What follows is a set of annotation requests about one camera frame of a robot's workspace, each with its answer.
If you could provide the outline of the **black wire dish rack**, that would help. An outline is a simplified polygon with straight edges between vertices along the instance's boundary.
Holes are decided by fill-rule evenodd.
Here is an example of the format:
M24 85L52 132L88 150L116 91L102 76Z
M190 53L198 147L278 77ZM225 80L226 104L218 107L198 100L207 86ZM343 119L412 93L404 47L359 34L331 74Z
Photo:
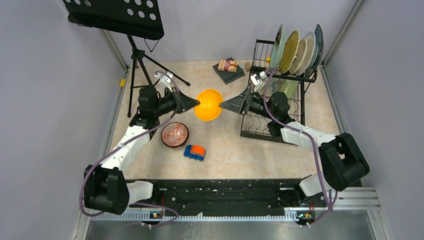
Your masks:
M251 61L251 69L248 75L259 74L262 71L269 71L270 63L266 63L267 57L271 57L274 42L271 40L257 39L253 49L253 56ZM274 78L282 80L295 80L298 81L297 93L292 99L288 99L288 116L292 119L306 124L306 107L305 98L306 92L310 84L317 80L318 70L314 70L310 77L294 76L288 73L282 74L277 71ZM255 140L269 141L275 143L283 143L281 136L274 137L270 134L268 123L272 120L264 116L257 115L253 112L244 112L241 120L240 136Z

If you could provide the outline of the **cream floral ceramic plate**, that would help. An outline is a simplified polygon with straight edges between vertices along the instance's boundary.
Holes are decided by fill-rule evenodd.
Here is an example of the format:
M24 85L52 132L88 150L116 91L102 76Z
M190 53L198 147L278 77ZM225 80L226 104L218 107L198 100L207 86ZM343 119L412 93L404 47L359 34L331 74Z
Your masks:
M293 60L293 63L291 64L291 66L289 68L290 74L292 74L292 75L297 74L297 72L300 69L300 66L303 62L304 55L305 55L305 52L307 51L307 48L308 48L307 40L305 38L301 39L299 44L298 44L295 59Z

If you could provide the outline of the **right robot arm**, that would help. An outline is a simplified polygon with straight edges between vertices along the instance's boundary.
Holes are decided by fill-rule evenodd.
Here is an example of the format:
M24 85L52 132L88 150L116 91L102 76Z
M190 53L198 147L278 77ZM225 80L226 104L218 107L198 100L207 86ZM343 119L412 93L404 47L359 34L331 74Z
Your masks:
M237 114L251 112L270 119L267 127L273 137L311 151L317 173L295 185L293 200L307 206L314 195L327 190L343 191L370 173L370 167L354 137L323 133L295 121L289 116L290 104L285 93L274 92L270 98L245 89L240 95L219 105Z

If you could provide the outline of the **yellow-rimmed patterned plate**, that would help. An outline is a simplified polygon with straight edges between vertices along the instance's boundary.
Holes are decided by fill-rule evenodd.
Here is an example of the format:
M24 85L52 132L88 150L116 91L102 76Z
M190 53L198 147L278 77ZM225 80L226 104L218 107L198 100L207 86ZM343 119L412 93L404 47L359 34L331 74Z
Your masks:
M287 73L292 63L294 62L299 47L299 42L300 33L298 30L294 30L285 42L283 54L279 65L279 70L282 74Z

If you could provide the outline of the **light green round plate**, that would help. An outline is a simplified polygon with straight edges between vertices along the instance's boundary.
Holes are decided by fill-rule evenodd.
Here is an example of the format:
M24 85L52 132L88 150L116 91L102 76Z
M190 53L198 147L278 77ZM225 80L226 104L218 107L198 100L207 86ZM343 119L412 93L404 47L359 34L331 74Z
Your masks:
M271 51L269 67L277 68L280 65L286 44L286 28L283 24L279 26Z

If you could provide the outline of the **yellow bowl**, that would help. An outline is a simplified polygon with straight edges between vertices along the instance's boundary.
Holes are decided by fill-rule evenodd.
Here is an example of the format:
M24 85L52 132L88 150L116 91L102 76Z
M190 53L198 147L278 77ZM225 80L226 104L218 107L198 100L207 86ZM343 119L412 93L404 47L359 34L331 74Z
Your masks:
M199 101L199 105L194 108L194 114L199 120L209 122L221 114L220 104L224 99L216 89L206 89L196 99Z

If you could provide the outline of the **teal square plate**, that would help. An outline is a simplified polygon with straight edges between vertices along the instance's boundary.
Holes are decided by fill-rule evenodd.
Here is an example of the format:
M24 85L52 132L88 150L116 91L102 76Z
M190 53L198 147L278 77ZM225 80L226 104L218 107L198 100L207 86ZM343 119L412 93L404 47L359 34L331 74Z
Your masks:
M323 30L320 24L316 25L314 34L315 34L315 49L313 52L310 65L307 71L305 72L305 75L307 77L310 77L313 74L314 70L317 69L323 54L323 49L324 49L324 35L323 35Z

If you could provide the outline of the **beige mug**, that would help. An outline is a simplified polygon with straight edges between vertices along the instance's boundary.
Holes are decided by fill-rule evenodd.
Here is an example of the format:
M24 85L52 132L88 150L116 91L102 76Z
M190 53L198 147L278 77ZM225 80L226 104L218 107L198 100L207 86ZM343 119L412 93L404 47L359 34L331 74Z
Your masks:
M270 98L273 93L280 91L282 80L280 78L269 77L267 83L268 87L266 88L265 95L267 98Z

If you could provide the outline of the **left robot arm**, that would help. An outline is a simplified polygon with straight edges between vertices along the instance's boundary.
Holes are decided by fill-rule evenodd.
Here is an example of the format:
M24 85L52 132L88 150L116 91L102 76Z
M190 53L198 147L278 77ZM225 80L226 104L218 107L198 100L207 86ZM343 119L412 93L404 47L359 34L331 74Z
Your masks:
M198 106L200 101L189 97L176 87L167 88L160 96L156 88L147 85L139 90L137 113L120 142L99 162L88 165L84 171L83 188L80 191L80 209L120 215L129 205L143 201L154 207L160 202L160 193L150 181L127 181L129 169L142 148L163 126L159 118L167 113L184 113Z

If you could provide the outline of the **light green mug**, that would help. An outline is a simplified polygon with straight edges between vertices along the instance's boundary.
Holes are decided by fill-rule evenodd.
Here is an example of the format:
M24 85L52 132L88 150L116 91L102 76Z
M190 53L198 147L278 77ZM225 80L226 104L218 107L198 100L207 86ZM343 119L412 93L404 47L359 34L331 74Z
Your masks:
M297 80L283 79L278 91L284 93L288 99L292 99L297 93L298 85Z

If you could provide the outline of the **blue orange toy car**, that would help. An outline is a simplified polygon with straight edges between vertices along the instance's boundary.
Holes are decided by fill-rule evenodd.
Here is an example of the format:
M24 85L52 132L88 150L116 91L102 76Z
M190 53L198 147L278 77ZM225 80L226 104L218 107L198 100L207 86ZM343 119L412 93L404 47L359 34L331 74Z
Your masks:
M206 149L200 145L187 145L183 155L188 159L193 159L199 162L203 162L206 156Z

